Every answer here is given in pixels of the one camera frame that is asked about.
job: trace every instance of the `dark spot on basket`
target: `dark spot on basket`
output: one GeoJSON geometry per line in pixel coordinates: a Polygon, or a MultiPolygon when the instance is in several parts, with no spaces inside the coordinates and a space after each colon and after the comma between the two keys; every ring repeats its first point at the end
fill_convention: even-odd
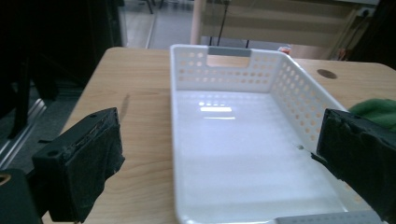
{"type": "Polygon", "coordinates": [[[336,79],[337,75],[329,70],[318,69],[318,73],[326,78],[336,79]]]}

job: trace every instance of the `basket handle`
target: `basket handle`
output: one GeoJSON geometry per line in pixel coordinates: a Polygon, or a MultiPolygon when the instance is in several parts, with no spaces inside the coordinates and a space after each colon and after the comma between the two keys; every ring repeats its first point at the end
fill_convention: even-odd
{"type": "Polygon", "coordinates": [[[251,50],[250,49],[238,49],[238,48],[209,47],[207,54],[219,55],[219,56],[234,56],[234,57],[250,58],[251,50]]]}

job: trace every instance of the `table top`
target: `table top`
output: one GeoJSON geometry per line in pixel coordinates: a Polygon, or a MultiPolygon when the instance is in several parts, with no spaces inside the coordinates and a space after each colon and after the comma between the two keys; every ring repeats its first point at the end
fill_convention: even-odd
{"type": "MultiPolygon", "coordinates": [[[[396,100],[396,71],[379,63],[295,60],[344,107],[396,100]],[[333,72],[336,79],[318,74],[333,72]]],[[[92,112],[117,107],[123,155],[85,223],[177,223],[174,206],[168,50],[109,49],[64,130],[92,112]]],[[[45,223],[51,223],[48,217],[45,223]]]]}

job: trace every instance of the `green object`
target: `green object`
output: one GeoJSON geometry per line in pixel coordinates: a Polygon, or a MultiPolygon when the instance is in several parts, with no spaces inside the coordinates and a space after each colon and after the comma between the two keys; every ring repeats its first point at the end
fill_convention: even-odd
{"type": "Polygon", "coordinates": [[[396,133],[396,101],[371,99],[352,106],[349,112],[396,133]]]}

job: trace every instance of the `white tray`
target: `white tray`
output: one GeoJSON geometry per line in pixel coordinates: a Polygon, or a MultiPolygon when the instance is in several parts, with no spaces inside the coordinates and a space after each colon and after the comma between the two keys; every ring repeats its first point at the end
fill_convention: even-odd
{"type": "Polygon", "coordinates": [[[345,109],[289,56],[176,45],[171,65],[181,223],[264,223],[370,209],[310,158],[324,109],[345,109]],[[207,55],[249,57],[249,63],[213,67],[207,55]]]}

